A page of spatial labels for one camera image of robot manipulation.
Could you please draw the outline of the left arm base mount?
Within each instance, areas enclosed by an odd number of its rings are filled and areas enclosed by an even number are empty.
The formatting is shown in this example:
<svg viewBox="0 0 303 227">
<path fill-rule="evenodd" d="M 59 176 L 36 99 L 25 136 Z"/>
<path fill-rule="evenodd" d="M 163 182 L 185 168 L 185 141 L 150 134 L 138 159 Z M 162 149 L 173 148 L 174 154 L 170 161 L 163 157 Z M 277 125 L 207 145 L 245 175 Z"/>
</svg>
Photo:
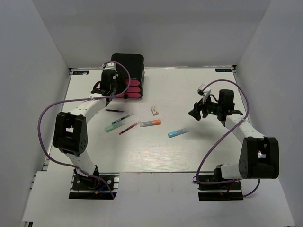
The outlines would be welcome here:
<svg viewBox="0 0 303 227">
<path fill-rule="evenodd" d="M 119 173 L 100 173 L 99 177 L 103 178 L 110 187 L 114 196 L 118 192 Z M 88 180 L 82 175 L 73 174 L 71 188 L 69 192 L 71 200 L 113 200 L 111 192 L 104 182 L 99 179 Z"/>
</svg>

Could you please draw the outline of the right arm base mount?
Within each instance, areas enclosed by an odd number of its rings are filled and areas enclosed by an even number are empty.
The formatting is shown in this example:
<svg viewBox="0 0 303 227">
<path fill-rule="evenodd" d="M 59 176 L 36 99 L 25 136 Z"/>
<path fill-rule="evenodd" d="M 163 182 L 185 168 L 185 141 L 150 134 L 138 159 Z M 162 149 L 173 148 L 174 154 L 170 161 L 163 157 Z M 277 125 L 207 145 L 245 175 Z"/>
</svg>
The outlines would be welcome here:
<svg viewBox="0 0 303 227">
<path fill-rule="evenodd" d="M 240 201 L 243 200 L 240 182 L 204 185 L 193 177 L 193 183 L 198 185 L 199 201 Z"/>
</svg>

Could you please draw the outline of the pink top drawer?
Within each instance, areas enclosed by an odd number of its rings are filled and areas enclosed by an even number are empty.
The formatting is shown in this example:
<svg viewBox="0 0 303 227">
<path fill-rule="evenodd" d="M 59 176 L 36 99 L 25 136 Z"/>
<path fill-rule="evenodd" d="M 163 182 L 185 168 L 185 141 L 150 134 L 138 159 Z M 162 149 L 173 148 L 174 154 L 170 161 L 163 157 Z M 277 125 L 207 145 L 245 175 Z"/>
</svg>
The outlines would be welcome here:
<svg viewBox="0 0 303 227">
<path fill-rule="evenodd" d="M 136 80 L 136 79 L 132 79 L 132 80 L 126 79 L 125 82 L 127 84 L 130 84 L 130 86 L 133 86 L 133 87 L 141 86 L 141 82 L 139 80 Z"/>
</svg>

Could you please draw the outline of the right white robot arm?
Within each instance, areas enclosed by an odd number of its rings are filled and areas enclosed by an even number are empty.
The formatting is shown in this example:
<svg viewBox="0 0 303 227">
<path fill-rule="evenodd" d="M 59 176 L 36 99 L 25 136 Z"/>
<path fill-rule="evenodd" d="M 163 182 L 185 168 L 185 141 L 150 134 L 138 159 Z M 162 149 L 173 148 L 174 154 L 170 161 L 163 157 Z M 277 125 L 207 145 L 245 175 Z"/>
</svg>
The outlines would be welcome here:
<svg viewBox="0 0 303 227">
<path fill-rule="evenodd" d="M 216 185 L 226 188 L 230 183 L 241 179 L 276 179 L 279 176 L 279 144 L 276 138 L 266 137 L 258 132 L 244 118 L 243 113 L 235 109 L 234 92 L 228 89 L 219 91 L 219 99 L 211 100 L 211 90 L 199 89 L 202 97 L 194 103 L 188 114 L 196 120 L 215 115 L 221 124 L 233 133 L 241 143 L 239 160 L 231 164 L 218 165 L 212 179 L 205 175 L 196 175 L 201 185 Z"/>
</svg>

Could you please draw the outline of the white eraser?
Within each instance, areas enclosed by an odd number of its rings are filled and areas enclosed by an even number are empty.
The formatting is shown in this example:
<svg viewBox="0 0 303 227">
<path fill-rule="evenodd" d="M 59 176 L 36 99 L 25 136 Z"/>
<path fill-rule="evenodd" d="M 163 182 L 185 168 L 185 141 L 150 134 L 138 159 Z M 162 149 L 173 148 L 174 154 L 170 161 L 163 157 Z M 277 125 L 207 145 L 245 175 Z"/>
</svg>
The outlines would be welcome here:
<svg viewBox="0 0 303 227">
<path fill-rule="evenodd" d="M 151 106 L 151 112 L 152 112 L 153 116 L 156 116 L 159 114 L 159 111 L 158 111 L 157 107 L 155 107 L 155 106 Z"/>
</svg>

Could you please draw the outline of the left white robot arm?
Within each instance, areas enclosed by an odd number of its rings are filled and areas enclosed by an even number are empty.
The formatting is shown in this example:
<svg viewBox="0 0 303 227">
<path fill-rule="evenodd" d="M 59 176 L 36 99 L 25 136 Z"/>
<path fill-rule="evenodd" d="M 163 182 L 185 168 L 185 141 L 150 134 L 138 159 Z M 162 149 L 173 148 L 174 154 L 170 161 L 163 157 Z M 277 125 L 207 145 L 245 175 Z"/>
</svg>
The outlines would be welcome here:
<svg viewBox="0 0 303 227">
<path fill-rule="evenodd" d="M 94 189 L 100 177 L 95 174 L 97 166 L 88 152 L 87 123 L 113 99 L 112 96 L 126 89 L 127 84 L 115 69 L 104 69 L 101 81 L 97 82 L 87 101 L 70 112 L 57 114 L 53 146 L 64 153 L 75 166 L 76 173 L 84 176 L 84 183 Z"/>
</svg>

